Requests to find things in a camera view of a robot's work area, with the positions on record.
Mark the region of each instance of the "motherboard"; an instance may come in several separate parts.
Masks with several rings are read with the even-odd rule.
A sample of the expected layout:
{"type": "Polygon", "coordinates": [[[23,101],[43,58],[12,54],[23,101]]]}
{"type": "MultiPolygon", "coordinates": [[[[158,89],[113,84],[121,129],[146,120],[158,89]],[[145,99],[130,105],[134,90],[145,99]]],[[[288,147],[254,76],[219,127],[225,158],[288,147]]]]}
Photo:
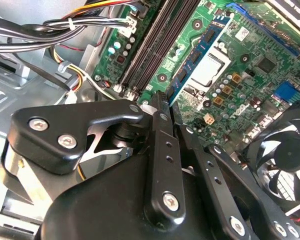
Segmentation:
{"type": "Polygon", "coordinates": [[[266,2],[184,2],[125,7],[94,79],[139,104],[166,92],[203,146],[241,151],[300,101],[300,31],[266,2]]]}

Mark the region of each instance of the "silver screw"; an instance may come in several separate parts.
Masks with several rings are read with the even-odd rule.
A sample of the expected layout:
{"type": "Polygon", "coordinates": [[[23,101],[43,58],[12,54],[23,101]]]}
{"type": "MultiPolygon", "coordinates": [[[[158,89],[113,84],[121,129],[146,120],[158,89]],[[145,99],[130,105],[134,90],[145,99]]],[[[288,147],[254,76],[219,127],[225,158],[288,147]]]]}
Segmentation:
{"type": "Polygon", "coordinates": [[[290,231],[290,233],[292,233],[297,239],[300,238],[299,233],[293,226],[291,226],[289,223],[287,223],[287,226],[288,226],[288,230],[290,231]]]}
{"type": "Polygon", "coordinates": [[[165,114],[160,113],[160,117],[161,117],[163,120],[168,121],[168,117],[167,117],[165,114]]]}
{"type": "Polygon", "coordinates": [[[139,112],[139,109],[135,105],[133,105],[133,104],[130,105],[130,109],[132,111],[134,111],[135,113],[139,112]]]}
{"type": "Polygon", "coordinates": [[[194,133],[194,131],[193,131],[189,126],[187,126],[185,129],[186,129],[186,131],[187,131],[188,133],[190,133],[190,134],[193,134],[193,133],[194,133]]]}
{"type": "Polygon", "coordinates": [[[221,154],[221,150],[220,150],[217,146],[214,146],[214,150],[215,150],[218,154],[221,154]]]}
{"type": "Polygon", "coordinates": [[[230,218],[230,224],[231,224],[231,227],[240,236],[244,236],[246,234],[244,225],[241,223],[241,221],[239,221],[238,219],[236,219],[234,216],[231,216],[231,218],[230,218]]]}
{"type": "Polygon", "coordinates": [[[163,195],[163,203],[170,211],[176,212],[179,209],[179,202],[171,193],[163,195]]]}
{"type": "Polygon", "coordinates": [[[77,146],[77,140],[71,135],[61,135],[58,143],[65,149],[74,149],[77,146]]]}
{"type": "Polygon", "coordinates": [[[94,76],[94,80],[97,81],[97,82],[99,82],[101,80],[101,76],[95,75],[94,76]]]}
{"type": "Polygon", "coordinates": [[[287,236],[287,232],[286,230],[278,223],[278,222],[274,222],[274,226],[275,226],[275,229],[284,237],[287,236]]]}
{"type": "Polygon", "coordinates": [[[45,120],[35,118],[29,121],[29,127],[36,131],[44,131],[48,129],[49,125],[45,120]]]}

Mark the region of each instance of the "mounting hole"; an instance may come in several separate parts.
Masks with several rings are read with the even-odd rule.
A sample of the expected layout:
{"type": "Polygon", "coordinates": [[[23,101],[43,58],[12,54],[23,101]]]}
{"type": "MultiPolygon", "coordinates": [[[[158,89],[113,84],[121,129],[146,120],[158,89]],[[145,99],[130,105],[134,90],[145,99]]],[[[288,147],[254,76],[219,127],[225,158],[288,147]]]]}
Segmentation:
{"type": "Polygon", "coordinates": [[[165,159],[169,162],[169,163],[173,163],[174,159],[170,156],[166,156],[165,159]]]}
{"type": "Polygon", "coordinates": [[[168,79],[168,77],[164,73],[158,75],[158,81],[160,83],[164,83],[165,81],[167,81],[167,79],[168,79]]]}
{"type": "Polygon", "coordinates": [[[212,167],[212,168],[215,167],[215,165],[214,165],[212,162],[210,162],[210,161],[208,161],[208,165],[209,165],[210,167],[212,167]]]}
{"type": "Polygon", "coordinates": [[[219,185],[222,184],[221,181],[220,181],[217,177],[215,177],[214,180],[215,180],[215,182],[216,182],[217,184],[219,184],[219,185]]]}
{"type": "Polygon", "coordinates": [[[160,113],[160,117],[165,120],[165,121],[168,121],[168,117],[167,115],[163,114],[163,113],[160,113]]]}
{"type": "Polygon", "coordinates": [[[200,19],[196,19],[192,23],[192,28],[197,31],[202,29],[203,26],[204,26],[204,24],[200,19]]]}
{"type": "Polygon", "coordinates": [[[167,145],[167,146],[168,146],[168,148],[172,148],[172,143],[171,143],[171,142],[169,142],[169,141],[167,141],[167,142],[165,143],[165,145],[167,145]]]}

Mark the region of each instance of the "chip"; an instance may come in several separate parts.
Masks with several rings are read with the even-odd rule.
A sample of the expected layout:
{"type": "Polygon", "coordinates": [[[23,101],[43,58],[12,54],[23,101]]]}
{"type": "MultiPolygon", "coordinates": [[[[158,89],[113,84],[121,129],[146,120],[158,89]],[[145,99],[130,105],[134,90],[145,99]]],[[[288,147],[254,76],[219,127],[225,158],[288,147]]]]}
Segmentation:
{"type": "Polygon", "coordinates": [[[213,101],[216,104],[219,104],[219,105],[221,105],[224,102],[224,100],[221,97],[218,97],[218,96],[213,101]]]}
{"type": "Polygon", "coordinates": [[[222,92],[229,95],[232,92],[232,88],[229,86],[225,86],[222,92]]]}
{"type": "Polygon", "coordinates": [[[116,61],[120,64],[123,64],[125,62],[125,58],[121,55],[119,55],[117,58],[116,58],[116,61]]]}
{"type": "Polygon", "coordinates": [[[266,74],[270,73],[275,67],[276,64],[270,61],[268,58],[264,57],[258,64],[257,67],[264,71],[266,74]]]}

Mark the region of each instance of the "green circuit board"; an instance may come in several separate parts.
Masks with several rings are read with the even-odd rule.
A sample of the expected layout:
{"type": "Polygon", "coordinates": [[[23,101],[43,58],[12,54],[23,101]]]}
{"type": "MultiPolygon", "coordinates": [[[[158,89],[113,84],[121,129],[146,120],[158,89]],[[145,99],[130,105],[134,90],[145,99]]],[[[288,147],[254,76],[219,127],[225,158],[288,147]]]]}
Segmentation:
{"type": "MultiPolygon", "coordinates": [[[[266,101],[267,104],[272,104],[280,113],[284,112],[289,104],[275,98],[274,91],[287,81],[300,91],[300,77],[297,77],[300,73],[300,32],[266,3],[241,0],[234,2],[246,9],[273,34],[284,39],[288,45],[294,48],[297,46],[299,55],[293,55],[282,43],[271,37],[271,33],[267,34],[236,9],[227,7],[233,1],[202,0],[138,99],[138,103],[146,104],[156,91],[165,92],[214,17],[232,14],[231,24],[217,43],[230,60],[229,66],[204,95],[198,98],[196,97],[198,92],[195,95],[183,90],[178,97],[184,123],[194,128],[204,146],[216,143],[227,148],[227,144],[230,144],[234,149],[234,146],[241,143],[253,128],[262,129],[263,119],[271,121],[274,117],[269,116],[269,109],[265,111],[265,105],[260,104],[257,108],[253,106],[251,104],[253,98],[257,97],[262,103],[266,101]],[[209,100],[211,105],[202,106],[204,100],[209,100]],[[198,120],[202,122],[207,114],[213,116],[214,123],[198,128],[198,120]]],[[[123,13],[127,14],[127,11],[129,10],[125,8],[123,13]]],[[[154,11],[151,13],[148,21],[144,19],[141,23],[144,26],[141,27],[141,32],[146,30],[147,24],[155,14],[154,11]]],[[[127,38],[118,36],[115,31],[106,48],[118,40],[124,42],[127,38]]],[[[124,67],[118,70],[118,63],[104,53],[104,59],[94,74],[116,82],[123,72],[124,67]]]]}
{"type": "MultiPolygon", "coordinates": [[[[226,5],[229,3],[229,1],[217,0],[201,2],[201,5],[198,6],[192,19],[180,34],[175,46],[170,50],[168,56],[140,97],[140,104],[149,101],[154,92],[166,91],[170,84],[169,80],[173,78],[174,74],[190,54],[196,44],[196,40],[198,41],[198,38],[213,20],[215,13],[226,11],[226,5]],[[213,11],[207,7],[207,3],[215,5],[213,11]],[[193,22],[196,20],[203,22],[202,29],[194,29],[193,22]],[[184,50],[183,53],[178,56],[178,60],[175,61],[175,52],[180,46],[182,46],[184,50]],[[162,79],[160,79],[162,75],[166,77],[167,81],[162,82],[162,79]]],[[[268,15],[270,12],[268,11],[269,9],[266,9],[264,4],[253,4],[249,7],[261,17],[262,14],[268,18],[271,17],[268,15]]],[[[300,41],[300,36],[297,33],[293,34],[295,38],[291,36],[290,39],[300,41]]],[[[261,101],[268,99],[276,105],[278,109],[284,111],[288,105],[281,104],[280,101],[273,99],[271,97],[273,92],[281,83],[288,80],[296,86],[300,85],[300,79],[296,77],[296,74],[300,71],[300,56],[293,56],[241,14],[235,13],[232,23],[225,34],[221,36],[219,42],[224,43],[231,64],[205,95],[206,98],[212,100],[211,107],[203,107],[201,110],[198,110],[198,106],[202,104],[202,101],[186,91],[183,91],[178,98],[183,121],[186,124],[193,127],[196,119],[203,119],[206,114],[210,114],[214,117],[215,122],[212,125],[206,126],[202,132],[197,132],[204,146],[211,143],[218,143],[224,146],[228,142],[228,138],[224,137],[225,134],[230,134],[233,138],[238,137],[242,139],[244,135],[248,133],[249,129],[258,126],[259,123],[257,120],[262,117],[263,110],[256,110],[249,105],[249,100],[253,97],[258,97],[261,101]],[[249,33],[244,40],[241,41],[236,38],[236,34],[242,27],[248,30],[249,33]],[[242,60],[243,56],[248,57],[247,62],[242,60]],[[275,63],[275,67],[269,73],[257,67],[264,57],[271,60],[272,63],[275,63]],[[255,75],[253,77],[247,75],[247,77],[244,78],[243,74],[245,74],[247,70],[253,71],[255,75]],[[214,104],[213,101],[216,97],[213,97],[212,94],[216,93],[216,89],[219,89],[220,84],[224,84],[223,81],[227,79],[227,76],[233,76],[233,74],[241,76],[242,81],[239,84],[231,85],[233,82],[230,80],[228,86],[231,88],[231,93],[220,96],[220,99],[222,99],[221,104],[214,104]],[[236,110],[231,109],[230,105],[235,105],[236,110]],[[246,106],[244,113],[240,116],[234,115],[241,106],[246,106]]]]}
{"type": "Polygon", "coordinates": [[[137,21],[135,26],[136,31],[131,34],[134,40],[131,42],[129,37],[120,34],[118,29],[114,29],[104,46],[100,62],[94,70],[93,76],[100,76],[103,80],[110,81],[111,83],[115,83],[122,76],[138,50],[140,43],[142,43],[148,27],[153,22],[160,8],[160,3],[161,0],[147,0],[146,6],[148,7],[148,11],[144,18],[131,16],[132,8],[130,6],[123,8],[120,15],[121,18],[125,19],[127,16],[131,16],[137,21]],[[119,43],[121,47],[116,49],[115,43],[119,43]],[[115,50],[115,53],[110,54],[109,49],[115,50]]]}

